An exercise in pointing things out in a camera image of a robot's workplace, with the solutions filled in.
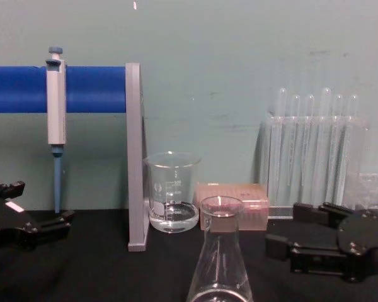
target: pink box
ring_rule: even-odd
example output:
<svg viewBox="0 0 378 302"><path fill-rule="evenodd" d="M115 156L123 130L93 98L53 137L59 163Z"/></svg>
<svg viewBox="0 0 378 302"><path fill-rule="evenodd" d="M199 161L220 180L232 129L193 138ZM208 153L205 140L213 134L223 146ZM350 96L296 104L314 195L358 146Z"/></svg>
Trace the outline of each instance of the pink box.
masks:
<svg viewBox="0 0 378 302"><path fill-rule="evenodd" d="M198 184L194 203L199 208L200 202L211 196L230 196L244 203L244 211L239 217L239 230L265 231L267 227L269 199L266 189L260 184ZM204 230L203 213L200 212L200 228Z"/></svg>

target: beaker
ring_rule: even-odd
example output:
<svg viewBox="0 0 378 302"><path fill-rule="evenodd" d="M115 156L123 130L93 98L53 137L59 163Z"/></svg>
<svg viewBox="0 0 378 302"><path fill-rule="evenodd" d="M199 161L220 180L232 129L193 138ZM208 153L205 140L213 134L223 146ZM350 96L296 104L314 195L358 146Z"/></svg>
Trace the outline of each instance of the beaker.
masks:
<svg viewBox="0 0 378 302"><path fill-rule="evenodd" d="M240 199L214 196L200 204L204 244L186 302L253 302L239 248Z"/></svg>
<svg viewBox="0 0 378 302"><path fill-rule="evenodd" d="M186 152L163 152L144 159L149 173L149 219L162 232L179 233L199 219L193 204L200 157Z"/></svg>

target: gray stand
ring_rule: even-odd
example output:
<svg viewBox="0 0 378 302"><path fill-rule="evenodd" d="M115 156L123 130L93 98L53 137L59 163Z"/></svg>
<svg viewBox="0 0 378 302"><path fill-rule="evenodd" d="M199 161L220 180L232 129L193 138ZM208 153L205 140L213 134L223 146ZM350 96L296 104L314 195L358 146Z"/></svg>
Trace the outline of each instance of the gray stand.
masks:
<svg viewBox="0 0 378 302"><path fill-rule="evenodd" d="M147 156L144 129L144 107L140 64L127 63L126 123L127 168L129 182L129 252L146 250L149 229L147 171L143 158Z"/></svg>

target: teal wall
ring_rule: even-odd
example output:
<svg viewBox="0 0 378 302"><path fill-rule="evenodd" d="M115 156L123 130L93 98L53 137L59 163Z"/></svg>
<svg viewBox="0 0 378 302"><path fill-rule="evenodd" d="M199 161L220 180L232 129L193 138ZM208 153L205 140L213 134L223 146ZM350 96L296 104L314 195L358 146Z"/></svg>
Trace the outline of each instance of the teal wall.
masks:
<svg viewBox="0 0 378 302"><path fill-rule="evenodd" d="M280 86L360 96L370 122L363 172L378 172L378 0L0 0L0 65L140 62L149 153L199 154L200 180L254 181L261 121ZM126 206L124 115L69 115L67 208ZM0 115L0 180L52 207L40 115Z"/></svg>

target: black table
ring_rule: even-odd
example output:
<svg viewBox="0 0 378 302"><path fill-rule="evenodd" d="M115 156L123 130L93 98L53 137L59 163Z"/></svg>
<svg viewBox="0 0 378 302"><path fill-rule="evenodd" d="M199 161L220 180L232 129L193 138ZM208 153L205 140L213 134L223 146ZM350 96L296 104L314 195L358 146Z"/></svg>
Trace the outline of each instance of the black table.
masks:
<svg viewBox="0 0 378 302"><path fill-rule="evenodd" d="M47 213L33 213L42 218ZM0 250L2 301L180 302L189 290L203 244L196 228L179 234L150 229L146 252L127 252L127 210L77 211L65 241L32 252ZM300 242L330 242L321 226L270 221L270 233ZM378 276L361 284L298 275L288 262L264 256L264 232L241 232L240 244L255 302L378 302Z"/></svg>

